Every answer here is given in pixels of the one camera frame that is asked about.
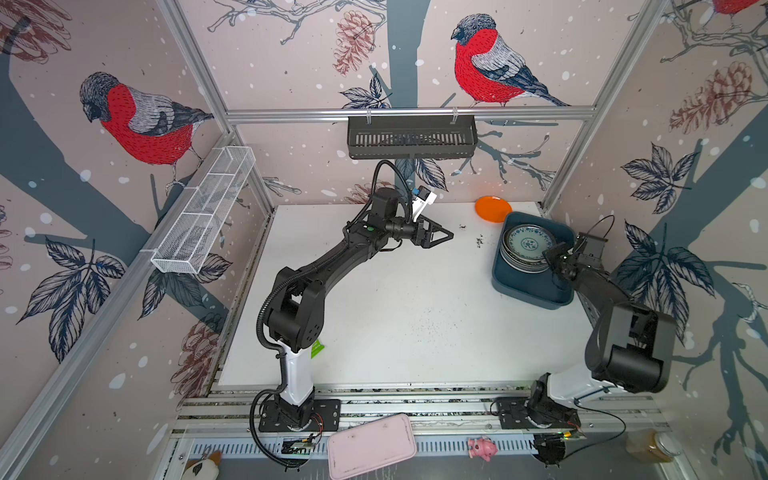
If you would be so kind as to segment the teal rim plate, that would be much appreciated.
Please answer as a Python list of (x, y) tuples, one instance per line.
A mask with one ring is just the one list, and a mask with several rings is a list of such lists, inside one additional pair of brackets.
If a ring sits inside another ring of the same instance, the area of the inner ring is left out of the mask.
[(504, 236), (504, 233), (502, 235), (501, 257), (502, 257), (502, 259), (508, 265), (510, 265), (512, 268), (514, 268), (514, 269), (516, 269), (516, 270), (518, 270), (520, 272), (523, 272), (525, 274), (539, 274), (539, 273), (543, 273), (543, 272), (545, 272), (546, 270), (549, 269), (549, 264), (548, 264), (546, 258), (545, 258), (545, 260), (543, 262), (535, 262), (535, 263), (521, 262), (521, 261), (518, 261), (517, 259), (513, 258), (510, 254), (507, 253), (507, 251), (505, 250), (505, 248), (503, 246), (503, 236)]

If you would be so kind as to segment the orange plastic plate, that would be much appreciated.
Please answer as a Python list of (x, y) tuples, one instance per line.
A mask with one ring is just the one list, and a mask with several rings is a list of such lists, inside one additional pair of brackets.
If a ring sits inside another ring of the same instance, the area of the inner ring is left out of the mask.
[(513, 212), (511, 205), (497, 196), (483, 196), (475, 204), (475, 213), (483, 220), (491, 223), (503, 223)]

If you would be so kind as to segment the small green patterned plate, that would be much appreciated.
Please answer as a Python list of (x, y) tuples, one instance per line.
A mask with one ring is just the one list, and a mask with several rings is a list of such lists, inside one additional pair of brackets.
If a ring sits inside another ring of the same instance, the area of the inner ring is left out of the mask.
[(534, 224), (511, 227), (503, 236), (503, 246), (507, 253), (521, 262), (543, 262), (544, 253), (554, 245), (554, 236), (545, 228)]

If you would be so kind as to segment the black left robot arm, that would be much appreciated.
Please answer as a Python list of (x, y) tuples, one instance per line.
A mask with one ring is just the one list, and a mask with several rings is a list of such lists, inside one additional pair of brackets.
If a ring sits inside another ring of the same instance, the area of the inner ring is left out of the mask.
[(315, 407), (311, 348), (325, 324), (325, 304), (332, 289), (353, 269), (382, 252), (391, 241), (409, 241), (430, 249), (453, 239), (451, 231), (424, 215), (437, 196), (426, 186), (371, 186), (368, 199), (342, 228), (341, 241), (317, 260), (285, 267), (256, 316), (259, 344), (279, 362), (280, 382), (256, 394), (249, 411), (252, 434), (272, 430), (302, 431), (330, 424)]

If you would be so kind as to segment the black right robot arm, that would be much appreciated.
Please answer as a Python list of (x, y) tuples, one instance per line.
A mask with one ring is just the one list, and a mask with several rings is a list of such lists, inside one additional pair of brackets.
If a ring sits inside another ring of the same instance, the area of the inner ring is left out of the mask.
[(578, 426), (579, 400), (615, 388), (628, 393), (659, 393), (668, 384), (676, 321), (631, 299), (602, 265), (607, 240), (586, 233), (570, 246), (558, 243), (544, 252), (548, 266), (576, 293), (593, 331), (584, 363), (532, 385), (528, 418), (548, 427)]

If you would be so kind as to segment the teal plastic bin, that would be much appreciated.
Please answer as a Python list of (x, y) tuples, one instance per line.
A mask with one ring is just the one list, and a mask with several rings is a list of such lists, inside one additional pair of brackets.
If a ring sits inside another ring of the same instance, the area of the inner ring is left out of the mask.
[(505, 295), (549, 310), (570, 304), (574, 296), (572, 287), (559, 279), (550, 268), (539, 274), (525, 274), (512, 268), (502, 259), (503, 233), (520, 224), (534, 224), (545, 228), (554, 236), (555, 245), (560, 242), (572, 245), (574, 242), (573, 231), (564, 224), (524, 212), (510, 213), (503, 224), (493, 263), (493, 287)]

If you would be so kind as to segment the green snack packet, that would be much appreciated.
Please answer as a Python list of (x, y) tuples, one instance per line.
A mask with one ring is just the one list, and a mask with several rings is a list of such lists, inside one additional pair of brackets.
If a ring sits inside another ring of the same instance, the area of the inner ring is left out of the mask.
[(311, 358), (316, 358), (324, 349), (325, 345), (320, 340), (315, 340), (311, 346)]

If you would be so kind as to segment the amber jar with lid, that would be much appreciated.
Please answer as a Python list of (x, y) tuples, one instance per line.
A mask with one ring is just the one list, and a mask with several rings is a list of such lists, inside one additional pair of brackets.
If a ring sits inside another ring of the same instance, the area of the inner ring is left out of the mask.
[(642, 463), (670, 463), (683, 453), (681, 444), (672, 433), (655, 429), (629, 432), (625, 449)]

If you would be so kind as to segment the pink pig toy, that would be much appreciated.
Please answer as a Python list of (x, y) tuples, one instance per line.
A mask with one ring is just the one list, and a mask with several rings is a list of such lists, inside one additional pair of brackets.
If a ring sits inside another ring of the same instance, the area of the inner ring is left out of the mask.
[(490, 462), (498, 453), (498, 447), (488, 437), (470, 438), (467, 445), (470, 458), (480, 458), (485, 462)]

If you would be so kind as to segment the pink rectangular tray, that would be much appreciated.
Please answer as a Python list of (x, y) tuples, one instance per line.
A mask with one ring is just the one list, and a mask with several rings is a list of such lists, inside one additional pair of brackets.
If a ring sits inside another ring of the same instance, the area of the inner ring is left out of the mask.
[(417, 445), (410, 418), (397, 414), (331, 435), (327, 450), (330, 478), (349, 479), (409, 460)]

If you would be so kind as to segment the white orange plush toy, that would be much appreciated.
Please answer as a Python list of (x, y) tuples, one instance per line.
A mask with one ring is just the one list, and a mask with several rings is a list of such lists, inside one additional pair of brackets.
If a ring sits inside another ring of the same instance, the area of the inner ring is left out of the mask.
[(185, 465), (181, 480), (217, 480), (222, 452), (214, 451), (200, 459), (191, 459)]

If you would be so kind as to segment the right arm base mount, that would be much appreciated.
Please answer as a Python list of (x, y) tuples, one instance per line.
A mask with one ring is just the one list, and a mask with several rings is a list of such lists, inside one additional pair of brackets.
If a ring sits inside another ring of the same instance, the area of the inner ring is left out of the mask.
[(581, 428), (581, 420), (574, 408), (561, 405), (548, 397), (537, 401), (523, 397), (499, 397), (494, 413), (502, 429), (557, 429)]

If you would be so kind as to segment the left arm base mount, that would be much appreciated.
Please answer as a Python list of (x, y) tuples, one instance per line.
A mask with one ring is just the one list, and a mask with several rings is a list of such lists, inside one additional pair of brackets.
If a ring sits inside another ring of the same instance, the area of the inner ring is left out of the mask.
[(257, 428), (260, 433), (334, 433), (339, 430), (340, 410), (341, 402), (336, 399), (313, 400), (302, 406), (270, 399), (258, 411)]

